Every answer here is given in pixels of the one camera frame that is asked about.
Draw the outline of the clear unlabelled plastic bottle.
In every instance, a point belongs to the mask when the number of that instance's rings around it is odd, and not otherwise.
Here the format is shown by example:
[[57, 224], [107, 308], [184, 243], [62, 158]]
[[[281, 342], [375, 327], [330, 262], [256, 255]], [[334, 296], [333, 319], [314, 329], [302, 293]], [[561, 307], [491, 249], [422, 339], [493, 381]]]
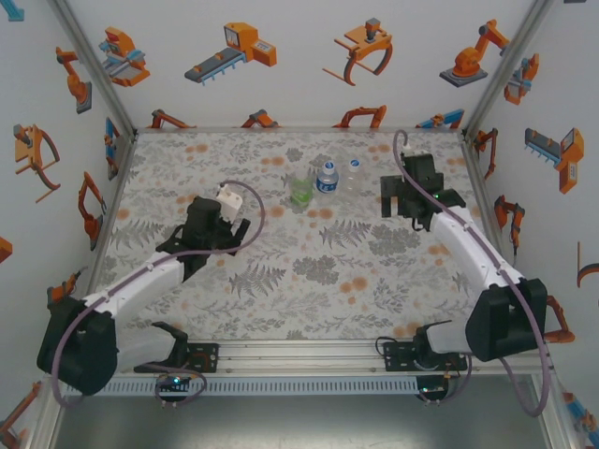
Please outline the clear unlabelled plastic bottle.
[[364, 175], [364, 168], [361, 161], [359, 160], [360, 167], [352, 169], [349, 166], [350, 161], [347, 163], [346, 171], [344, 172], [343, 188], [347, 193], [355, 193], [360, 191]]

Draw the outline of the blue label plastic bottle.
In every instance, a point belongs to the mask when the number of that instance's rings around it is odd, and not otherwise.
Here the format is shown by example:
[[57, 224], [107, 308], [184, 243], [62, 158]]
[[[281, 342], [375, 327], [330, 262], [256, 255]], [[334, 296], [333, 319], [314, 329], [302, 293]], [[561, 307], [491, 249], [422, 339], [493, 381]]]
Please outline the blue label plastic bottle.
[[339, 173], [336, 166], [333, 169], [326, 169], [324, 168], [324, 164], [316, 175], [315, 186], [319, 192], [331, 194], [337, 189]]

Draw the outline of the green label plastic bottle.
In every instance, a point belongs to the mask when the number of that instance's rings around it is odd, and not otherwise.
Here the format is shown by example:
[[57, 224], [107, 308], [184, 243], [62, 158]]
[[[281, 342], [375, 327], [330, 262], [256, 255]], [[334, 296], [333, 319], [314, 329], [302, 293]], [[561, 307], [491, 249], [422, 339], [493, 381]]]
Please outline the green label plastic bottle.
[[290, 200], [299, 208], [307, 208], [314, 194], [314, 177], [309, 169], [297, 170], [289, 185]]

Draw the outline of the floral patterned tablecloth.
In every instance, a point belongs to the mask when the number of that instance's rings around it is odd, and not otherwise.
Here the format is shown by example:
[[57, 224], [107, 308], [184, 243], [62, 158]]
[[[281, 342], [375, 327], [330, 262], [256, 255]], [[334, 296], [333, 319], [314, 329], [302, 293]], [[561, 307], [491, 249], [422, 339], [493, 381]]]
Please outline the floral patterned tablecloth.
[[[364, 168], [347, 193], [351, 159]], [[333, 161], [337, 189], [316, 175]], [[314, 194], [290, 200], [297, 170], [309, 169]], [[149, 135], [139, 139], [100, 286], [147, 260], [196, 196], [212, 197], [231, 179], [252, 223], [247, 247], [216, 255], [183, 285], [125, 326], [138, 333], [165, 322], [193, 340], [321, 340], [411, 337], [419, 326], [464, 320], [475, 301], [445, 245], [400, 217], [383, 218], [380, 178], [398, 171], [391, 134]]]

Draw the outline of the aluminium frame bar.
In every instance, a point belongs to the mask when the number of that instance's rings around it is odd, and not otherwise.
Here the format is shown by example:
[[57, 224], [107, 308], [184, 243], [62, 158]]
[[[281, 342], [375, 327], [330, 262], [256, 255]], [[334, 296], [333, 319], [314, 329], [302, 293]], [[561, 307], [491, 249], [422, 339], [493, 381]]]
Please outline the aluminium frame bar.
[[122, 160], [123, 164], [121, 165], [121, 168], [119, 170], [119, 175], [117, 176], [116, 190], [110, 202], [108, 214], [106, 215], [102, 230], [100, 232], [98, 245], [96, 247], [93, 270], [86, 291], [87, 295], [93, 295], [98, 285], [100, 284], [104, 260], [110, 245], [112, 228], [116, 221], [117, 212], [121, 204], [124, 188], [129, 176], [129, 171], [133, 162], [138, 140], [139, 136], [134, 135], [124, 146], [124, 158]]
[[261, 127], [251, 127], [251, 128], [241, 128], [241, 127], [229, 127], [229, 126], [213, 126], [213, 127], [195, 127], [195, 128], [140, 128], [138, 130], [138, 136], [149, 136], [149, 135], [159, 135], [163, 136], [166, 134], [175, 134], [175, 135], [200, 135], [200, 134], [224, 134], [224, 133], [233, 133], [233, 134], [258, 134], [258, 135], [267, 135], [267, 134], [283, 134], [283, 133], [292, 133], [292, 134], [325, 134], [325, 133], [333, 133], [340, 134], [342, 136], [345, 135], [354, 135], [354, 134], [394, 134], [396, 131], [400, 130], [399, 126], [391, 127], [391, 126], [383, 126], [380, 128], [368, 128], [368, 127], [348, 127], [348, 128], [336, 128], [331, 126], [282, 126], [282, 127], [274, 127], [274, 128], [261, 128]]
[[[468, 205], [472, 221], [476, 223], [480, 233], [485, 235], [489, 246], [491, 246], [499, 256], [511, 264], [511, 256], [509, 254], [504, 254], [504, 245], [502, 243], [500, 230], [494, 218], [493, 207], [483, 179], [483, 172], [477, 162], [475, 151], [472, 149], [470, 142], [467, 139], [461, 143], [461, 148], [469, 180], [472, 184], [475, 202], [479, 209], [478, 215], [475, 215], [474, 207], [471, 204]], [[472, 301], [476, 301], [483, 291], [482, 282], [477, 279], [472, 268], [464, 265], [465, 260], [465, 255], [459, 255], [457, 258], [457, 265], [470, 285], [471, 293], [469, 294], [469, 298]]]

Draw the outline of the aluminium mounting rail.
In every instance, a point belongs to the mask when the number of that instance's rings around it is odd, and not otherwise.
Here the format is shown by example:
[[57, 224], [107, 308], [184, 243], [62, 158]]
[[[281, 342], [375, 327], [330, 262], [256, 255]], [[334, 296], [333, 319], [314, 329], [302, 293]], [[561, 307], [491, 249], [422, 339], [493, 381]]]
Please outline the aluminium mounting rail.
[[373, 340], [219, 340], [221, 377], [382, 376]]

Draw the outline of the aluminium frame post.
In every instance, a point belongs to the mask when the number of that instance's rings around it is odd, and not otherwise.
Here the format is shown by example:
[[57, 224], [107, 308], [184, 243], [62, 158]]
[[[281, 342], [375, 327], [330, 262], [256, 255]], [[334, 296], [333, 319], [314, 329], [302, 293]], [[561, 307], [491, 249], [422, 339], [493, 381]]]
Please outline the aluminium frame post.
[[102, 64], [95, 54], [90, 39], [80, 25], [71, 6], [67, 0], [46, 1], [73, 45], [75, 52], [88, 70], [93, 84], [102, 95], [109, 110], [113, 113], [117, 124], [120, 125], [120, 130], [124, 132], [129, 140], [134, 141], [137, 136], [137, 127], [133, 125], [123, 102], [112, 87], [108, 75], [104, 72]]
[[504, 86], [510, 79], [516, 68], [516, 64], [522, 59], [523, 53], [526, 51], [539, 27], [551, 11], [555, 1], [556, 0], [533, 0], [531, 7], [520, 23], [517, 32], [510, 41], [501, 62], [493, 73], [488, 86], [485, 88], [472, 112], [470, 120], [465, 127], [464, 138], [466, 140], [473, 140], [475, 138], [481, 124], [491, 111], [495, 100], [500, 96]]

